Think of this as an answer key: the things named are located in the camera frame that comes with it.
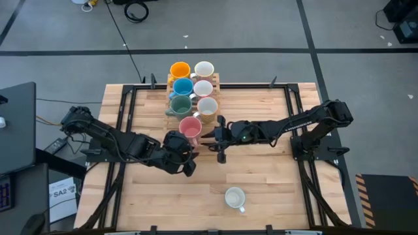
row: white cup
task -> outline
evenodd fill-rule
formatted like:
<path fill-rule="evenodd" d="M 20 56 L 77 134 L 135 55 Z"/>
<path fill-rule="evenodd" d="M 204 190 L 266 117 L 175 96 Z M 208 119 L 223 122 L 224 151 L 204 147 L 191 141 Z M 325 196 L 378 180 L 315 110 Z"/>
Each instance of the white cup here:
<path fill-rule="evenodd" d="M 210 82 L 201 80 L 195 83 L 193 92 L 194 93 L 189 96 L 192 100 L 209 97 L 212 95 L 212 92 L 214 92 L 214 87 Z"/>
<path fill-rule="evenodd" d="M 195 66 L 195 73 L 190 74 L 190 78 L 196 78 L 196 80 L 206 80 L 211 82 L 214 75 L 215 67 L 211 62 L 201 61 Z"/>
<path fill-rule="evenodd" d="M 225 193 L 225 201 L 228 206 L 240 209 L 241 213 L 244 213 L 246 210 L 243 205 L 246 202 L 246 194 L 239 187 L 231 187 Z"/>
<path fill-rule="evenodd" d="M 197 111 L 193 117 L 199 118 L 203 123 L 213 122 L 216 118 L 217 102 L 212 97 L 205 97 L 198 101 Z"/>

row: cup on table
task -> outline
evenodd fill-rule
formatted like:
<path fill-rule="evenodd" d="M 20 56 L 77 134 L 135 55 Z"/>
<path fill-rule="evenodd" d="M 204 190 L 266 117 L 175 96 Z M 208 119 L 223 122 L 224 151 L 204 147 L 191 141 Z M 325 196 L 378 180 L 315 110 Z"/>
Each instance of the cup on table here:
<path fill-rule="evenodd" d="M 190 66 L 186 62 L 175 62 L 171 65 L 170 68 L 171 77 L 168 80 L 169 85 L 179 79 L 179 78 L 188 78 L 190 76 Z"/>
<path fill-rule="evenodd" d="M 217 102 L 212 97 L 205 97 L 198 101 L 197 111 L 193 114 L 193 117 L 199 118 L 203 123 L 211 123 L 216 118 Z"/>
<path fill-rule="evenodd" d="M 202 123 L 196 117 L 185 117 L 178 126 L 180 133 L 189 139 L 192 146 L 199 145 L 199 138 L 202 132 Z"/>
<path fill-rule="evenodd" d="M 174 116 L 179 121 L 191 116 L 191 99 L 185 95 L 175 96 L 170 101 L 170 108 L 165 110 L 165 115 Z"/>
<path fill-rule="evenodd" d="M 172 88 L 174 92 L 169 95 L 170 99 L 176 95 L 190 95 L 193 92 L 193 81 L 189 78 L 179 78 L 174 81 Z"/>
<path fill-rule="evenodd" d="M 209 97 L 214 92 L 214 86 L 212 83 L 201 80 L 195 83 L 193 86 L 193 92 L 194 94 L 191 94 L 189 97 L 192 100 L 199 100 L 200 98 Z"/>
<path fill-rule="evenodd" d="M 246 203 L 246 194 L 239 187 L 230 187 L 225 193 L 225 201 L 228 206 L 239 209 L 244 213 L 244 203 Z"/>
<path fill-rule="evenodd" d="M 215 67 L 211 62 L 201 61 L 196 64 L 195 72 L 190 74 L 190 78 L 196 78 L 196 80 L 206 80 L 211 82 L 214 75 Z"/>

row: wooden tabletop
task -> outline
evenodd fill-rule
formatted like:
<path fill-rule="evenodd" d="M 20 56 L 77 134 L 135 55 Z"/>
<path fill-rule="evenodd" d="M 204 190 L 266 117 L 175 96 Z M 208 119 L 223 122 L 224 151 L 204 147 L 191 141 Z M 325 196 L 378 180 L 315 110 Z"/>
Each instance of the wooden tabletop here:
<path fill-rule="evenodd" d="M 99 120 L 115 127 L 123 84 L 107 85 Z M 304 109 L 320 103 L 314 83 L 299 83 Z M 132 131 L 150 135 L 160 141 L 170 129 L 167 121 L 167 92 L 140 90 L 137 93 Z M 296 102 L 292 95 L 296 113 Z M 129 100 L 125 107 L 122 130 L 127 123 Z M 218 96 L 220 113 L 227 121 L 279 120 L 288 117 L 282 89 L 225 89 Z M 203 133 L 216 123 L 205 125 Z M 118 230 L 261 230 L 308 228 L 308 220 L 298 173 L 292 158 L 289 137 L 285 133 L 278 145 L 231 146 L 227 163 L 219 164 L 216 153 L 198 147 L 196 170 L 191 177 L 166 172 L 141 164 L 126 168 L 120 206 Z M 316 162 L 321 191 L 325 200 L 346 223 L 350 223 L 346 199 L 338 170 Z M 105 188 L 108 163 L 100 163 L 85 178 L 75 227 L 84 224 L 100 203 Z M 225 191 L 241 187 L 246 193 L 246 212 L 228 207 Z M 317 206 L 311 196 L 315 222 L 319 224 Z M 113 201 L 108 207 L 106 224 L 110 224 Z"/>

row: concrete floor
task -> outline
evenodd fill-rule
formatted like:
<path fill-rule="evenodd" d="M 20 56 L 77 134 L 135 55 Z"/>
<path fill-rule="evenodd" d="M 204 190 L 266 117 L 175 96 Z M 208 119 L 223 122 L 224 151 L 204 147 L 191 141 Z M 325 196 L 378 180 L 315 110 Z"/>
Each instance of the concrete floor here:
<path fill-rule="evenodd" d="M 0 32 L 18 2 L 0 1 Z M 316 48 L 418 46 L 400 45 L 393 32 L 374 25 L 375 12 L 388 0 L 302 2 Z M 150 16 L 140 24 L 128 22 L 123 7 L 111 5 L 132 50 L 185 46 L 308 48 L 294 0 L 160 0 L 147 5 Z M 379 21 L 390 27 L 384 15 L 379 15 Z M 25 0 L 3 43 L 0 41 L 0 54 L 124 49 L 103 1 L 85 13 L 70 0 Z M 317 82 L 309 53 L 165 55 L 160 51 L 156 55 L 134 55 L 133 59 L 142 76 L 149 77 L 152 72 L 158 82 L 165 81 L 173 62 L 187 61 L 193 65 L 202 60 L 215 65 L 222 82 L 269 82 L 275 76 L 277 82 Z M 330 99 L 347 102 L 355 118 L 352 125 L 339 130 L 343 146 L 351 148 L 346 161 L 352 183 L 356 173 L 418 177 L 418 54 L 335 53 L 318 54 L 318 59 Z M 34 81 L 38 98 L 84 102 L 100 101 L 106 84 L 140 82 L 128 55 L 0 56 L 0 78 L 0 88 Z M 39 101 L 37 115 L 59 122 L 70 107 Z M 97 116 L 100 105 L 89 107 Z M 58 128 L 37 124 L 38 148 L 45 148 L 62 136 Z M 65 148 L 59 156 L 75 159 L 82 155 L 73 155 Z M 73 219 L 52 225 L 52 230 L 70 229 Z"/>

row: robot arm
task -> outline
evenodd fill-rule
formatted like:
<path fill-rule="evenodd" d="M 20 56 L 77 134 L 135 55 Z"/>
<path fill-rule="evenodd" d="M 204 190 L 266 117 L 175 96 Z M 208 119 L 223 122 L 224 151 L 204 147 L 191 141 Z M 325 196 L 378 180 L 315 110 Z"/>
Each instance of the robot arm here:
<path fill-rule="evenodd" d="M 216 143 L 205 145 L 211 151 L 218 152 L 218 162 L 225 163 L 226 155 L 224 151 L 229 146 L 270 144 L 274 147 L 283 133 L 312 123 L 318 123 L 312 131 L 303 133 L 298 143 L 300 149 L 312 151 L 319 145 L 320 139 L 334 128 L 347 127 L 352 121 L 353 117 L 344 102 L 339 100 L 325 101 L 323 104 L 301 114 L 279 121 L 236 121 L 226 125 L 225 118 L 218 116 L 220 126 L 202 137 L 215 137 Z"/>
<path fill-rule="evenodd" d="M 95 119 L 87 107 L 72 107 L 61 124 L 61 131 L 66 135 L 86 133 L 121 162 L 142 163 L 169 174 L 184 172 L 186 176 L 191 176 L 196 168 L 193 159 L 198 153 L 193 153 L 187 138 L 177 131 L 168 132 L 161 146 L 158 140 L 145 134 L 123 133 Z"/>

